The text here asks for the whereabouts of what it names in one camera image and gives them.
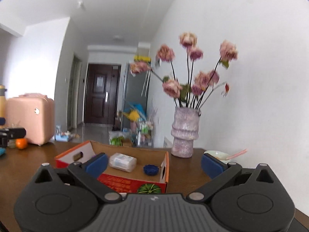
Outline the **red cardboard box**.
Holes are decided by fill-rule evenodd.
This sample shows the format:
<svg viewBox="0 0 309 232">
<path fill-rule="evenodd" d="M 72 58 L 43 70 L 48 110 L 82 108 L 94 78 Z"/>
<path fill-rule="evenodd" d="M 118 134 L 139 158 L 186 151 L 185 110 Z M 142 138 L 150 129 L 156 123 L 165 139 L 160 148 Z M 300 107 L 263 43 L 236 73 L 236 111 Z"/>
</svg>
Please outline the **red cardboard box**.
<svg viewBox="0 0 309 232">
<path fill-rule="evenodd" d="M 74 161 L 76 154 L 82 153 L 80 162 L 86 162 L 104 152 L 108 157 L 115 153 L 125 154 L 137 159 L 132 172 L 124 172 L 110 166 L 98 177 L 98 180 L 118 193 L 165 193 L 169 181 L 169 153 L 162 149 L 121 147 L 105 145 L 96 141 L 85 141 L 55 156 L 57 168 L 65 168 Z M 156 165 L 159 173 L 148 176 L 144 173 L 145 165 Z"/>
</svg>

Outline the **yellow thermos bottle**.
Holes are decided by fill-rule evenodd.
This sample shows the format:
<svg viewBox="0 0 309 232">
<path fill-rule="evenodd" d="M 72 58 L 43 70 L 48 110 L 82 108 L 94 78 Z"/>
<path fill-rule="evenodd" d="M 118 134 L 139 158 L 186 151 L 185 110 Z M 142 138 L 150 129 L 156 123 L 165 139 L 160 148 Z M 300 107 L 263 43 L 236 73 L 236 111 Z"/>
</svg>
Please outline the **yellow thermos bottle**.
<svg viewBox="0 0 309 232">
<path fill-rule="evenodd" d="M 7 89 L 4 85 L 0 85 L 0 117 L 5 118 L 5 112 L 6 112 L 6 93 Z"/>
</svg>

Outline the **pink suitcase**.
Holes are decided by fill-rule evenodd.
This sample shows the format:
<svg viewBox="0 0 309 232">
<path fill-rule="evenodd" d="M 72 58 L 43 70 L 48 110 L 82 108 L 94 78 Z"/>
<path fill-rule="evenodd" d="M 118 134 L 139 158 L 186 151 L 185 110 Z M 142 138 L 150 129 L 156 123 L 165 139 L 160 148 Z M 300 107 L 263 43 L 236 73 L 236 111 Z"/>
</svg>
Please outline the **pink suitcase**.
<svg viewBox="0 0 309 232">
<path fill-rule="evenodd" d="M 54 136 L 54 100 L 36 93 L 10 98 L 5 119 L 9 127 L 24 128 L 29 143 L 44 145 Z"/>
</svg>

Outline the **dark front door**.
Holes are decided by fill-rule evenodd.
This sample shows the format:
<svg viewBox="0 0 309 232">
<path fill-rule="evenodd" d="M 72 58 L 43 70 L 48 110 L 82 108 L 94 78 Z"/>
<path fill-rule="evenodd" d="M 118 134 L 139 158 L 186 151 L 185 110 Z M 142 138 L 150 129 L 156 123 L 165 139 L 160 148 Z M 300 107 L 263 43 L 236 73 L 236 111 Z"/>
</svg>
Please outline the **dark front door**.
<svg viewBox="0 0 309 232">
<path fill-rule="evenodd" d="M 117 111 L 121 66 L 118 64 L 88 65 L 84 122 L 113 125 Z"/>
</svg>

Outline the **blue plastic lid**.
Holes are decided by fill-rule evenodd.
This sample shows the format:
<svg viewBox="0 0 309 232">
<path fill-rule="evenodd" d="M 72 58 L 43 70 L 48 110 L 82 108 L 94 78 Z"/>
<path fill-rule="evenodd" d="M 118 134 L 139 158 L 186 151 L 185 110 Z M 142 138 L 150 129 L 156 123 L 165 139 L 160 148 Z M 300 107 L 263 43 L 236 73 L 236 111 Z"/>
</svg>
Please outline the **blue plastic lid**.
<svg viewBox="0 0 309 232">
<path fill-rule="evenodd" d="M 159 167 L 156 165 L 145 165 L 143 171 L 148 176 L 155 176 L 159 173 Z"/>
</svg>

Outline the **yellow watering can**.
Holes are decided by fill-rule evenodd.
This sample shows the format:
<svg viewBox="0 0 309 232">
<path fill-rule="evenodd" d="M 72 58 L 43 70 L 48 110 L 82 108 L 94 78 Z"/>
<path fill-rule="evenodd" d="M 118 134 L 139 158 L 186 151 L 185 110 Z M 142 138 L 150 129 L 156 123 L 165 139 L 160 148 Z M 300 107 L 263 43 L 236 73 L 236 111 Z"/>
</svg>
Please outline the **yellow watering can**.
<svg viewBox="0 0 309 232">
<path fill-rule="evenodd" d="M 122 112 L 122 114 L 131 122 L 137 122 L 140 118 L 139 112 L 137 110 L 132 110 L 129 113 Z"/>
</svg>

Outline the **pink spoon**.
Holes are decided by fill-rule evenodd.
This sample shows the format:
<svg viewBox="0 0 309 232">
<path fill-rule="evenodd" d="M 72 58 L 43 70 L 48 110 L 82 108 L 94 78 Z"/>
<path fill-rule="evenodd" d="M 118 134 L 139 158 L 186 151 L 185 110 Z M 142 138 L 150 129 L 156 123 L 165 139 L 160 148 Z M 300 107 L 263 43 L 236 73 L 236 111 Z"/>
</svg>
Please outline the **pink spoon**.
<svg viewBox="0 0 309 232">
<path fill-rule="evenodd" d="M 233 155 L 227 157 L 226 160 L 232 160 L 232 159 L 234 159 L 236 157 L 239 157 L 239 156 L 245 154 L 247 151 L 248 151 L 247 149 L 244 149 L 244 150 L 242 150 L 242 151 L 240 151 L 240 152 L 238 152 L 236 154 L 233 154 Z"/>
</svg>

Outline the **clear plastic swab container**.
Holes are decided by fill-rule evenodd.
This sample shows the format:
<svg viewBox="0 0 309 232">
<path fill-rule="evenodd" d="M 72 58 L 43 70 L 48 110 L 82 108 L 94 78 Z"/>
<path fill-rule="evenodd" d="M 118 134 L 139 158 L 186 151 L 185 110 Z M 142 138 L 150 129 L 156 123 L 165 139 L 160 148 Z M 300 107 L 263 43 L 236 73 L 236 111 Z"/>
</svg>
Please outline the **clear plastic swab container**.
<svg viewBox="0 0 309 232">
<path fill-rule="evenodd" d="M 137 165 L 137 159 L 125 154 L 115 153 L 109 158 L 109 166 L 124 172 L 132 172 Z"/>
</svg>

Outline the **orange fruit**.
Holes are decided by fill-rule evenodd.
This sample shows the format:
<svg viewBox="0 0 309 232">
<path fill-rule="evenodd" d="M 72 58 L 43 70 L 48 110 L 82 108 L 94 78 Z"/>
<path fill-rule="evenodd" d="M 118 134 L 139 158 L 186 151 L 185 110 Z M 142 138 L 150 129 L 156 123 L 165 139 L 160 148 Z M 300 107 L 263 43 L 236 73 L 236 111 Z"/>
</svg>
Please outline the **orange fruit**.
<svg viewBox="0 0 309 232">
<path fill-rule="evenodd" d="M 17 149 L 23 150 L 28 147 L 28 140 L 26 138 L 19 138 L 15 140 L 15 146 Z"/>
</svg>

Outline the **grey refrigerator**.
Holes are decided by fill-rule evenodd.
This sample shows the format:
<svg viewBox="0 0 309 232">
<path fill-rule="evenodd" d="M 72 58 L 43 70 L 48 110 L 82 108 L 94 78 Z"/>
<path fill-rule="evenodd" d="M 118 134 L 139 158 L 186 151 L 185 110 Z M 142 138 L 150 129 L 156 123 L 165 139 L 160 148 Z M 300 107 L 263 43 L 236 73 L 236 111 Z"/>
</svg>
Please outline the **grey refrigerator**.
<svg viewBox="0 0 309 232">
<path fill-rule="evenodd" d="M 148 90 L 146 89 L 147 73 L 133 76 L 130 72 L 129 63 L 126 64 L 124 76 L 123 102 L 121 111 L 129 113 L 131 109 L 140 109 L 146 117 Z"/>
</svg>

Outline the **pale green bowl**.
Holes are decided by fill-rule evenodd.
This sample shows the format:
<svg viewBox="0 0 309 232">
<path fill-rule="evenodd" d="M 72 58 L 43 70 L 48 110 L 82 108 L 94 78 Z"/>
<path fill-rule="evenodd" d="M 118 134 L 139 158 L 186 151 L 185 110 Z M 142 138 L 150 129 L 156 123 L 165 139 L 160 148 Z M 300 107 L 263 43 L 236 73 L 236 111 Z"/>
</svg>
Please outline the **pale green bowl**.
<svg viewBox="0 0 309 232">
<path fill-rule="evenodd" d="M 221 151 L 206 150 L 204 154 L 209 154 L 225 164 L 228 164 L 230 162 L 230 160 L 227 160 L 227 158 L 229 157 L 229 154 L 221 152 Z"/>
</svg>

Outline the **purple ceramic vase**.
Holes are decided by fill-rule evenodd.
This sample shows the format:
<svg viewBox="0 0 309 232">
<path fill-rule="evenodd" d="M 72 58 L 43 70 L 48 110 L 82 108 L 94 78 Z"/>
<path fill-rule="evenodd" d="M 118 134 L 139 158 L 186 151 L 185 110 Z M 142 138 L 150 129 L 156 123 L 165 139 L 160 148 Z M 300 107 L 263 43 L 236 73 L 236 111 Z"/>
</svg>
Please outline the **purple ceramic vase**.
<svg viewBox="0 0 309 232">
<path fill-rule="evenodd" d="M 174 137 L 171 153 L 178 158 L 193 156 L 194 141 L 199 137 L 199 119 L 197 109 L 176 107 L 171 135 Z"/>
</svg>

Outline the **dried pink roses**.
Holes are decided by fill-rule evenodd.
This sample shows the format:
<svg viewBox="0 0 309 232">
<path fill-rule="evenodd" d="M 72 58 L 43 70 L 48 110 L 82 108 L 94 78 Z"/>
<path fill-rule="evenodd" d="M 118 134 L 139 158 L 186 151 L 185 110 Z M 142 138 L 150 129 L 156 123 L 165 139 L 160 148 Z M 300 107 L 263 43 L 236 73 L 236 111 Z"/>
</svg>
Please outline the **dried pink roses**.
<svg viewBox="0 0 309 232">
<path fill-rule="evenodd" d="M 163 91 L 169 97 L 173 98 L 175 105 L 180 108 L 192 108 L 200 110 L 213 92 L 220 87 L 224 90 L 222 95 L 229 93 L 230 85 L 227 82 L 220 82 L 217 69 L 219 66 L 225 69 L 229 68 L 230 62 L 238 59 L 238 50 L 234 43 L 224 40 L 219 47 L 219 60 L 215 67 L 208 71 L 199 71 L 194 75 L 194 65 L 202 60 L 204 52 L 197 46 L 197 35 L 191 32 L 184 32 L 179 36 L 179 43 L 186 52 L 186 81 L 180 83 L 175 73 L 174 59 L 175 53 L 172 48 L 166 44 L 161 45 L 156 53 L 156 60 L 170 64 L 172 75 L 160 77 L 149 62 L 141 59 L 135 59 L 129 64 L 129 72 L 136 76 L 142 73 L 146 75 L 153 74 L 162 84 Z"/>
</svg>

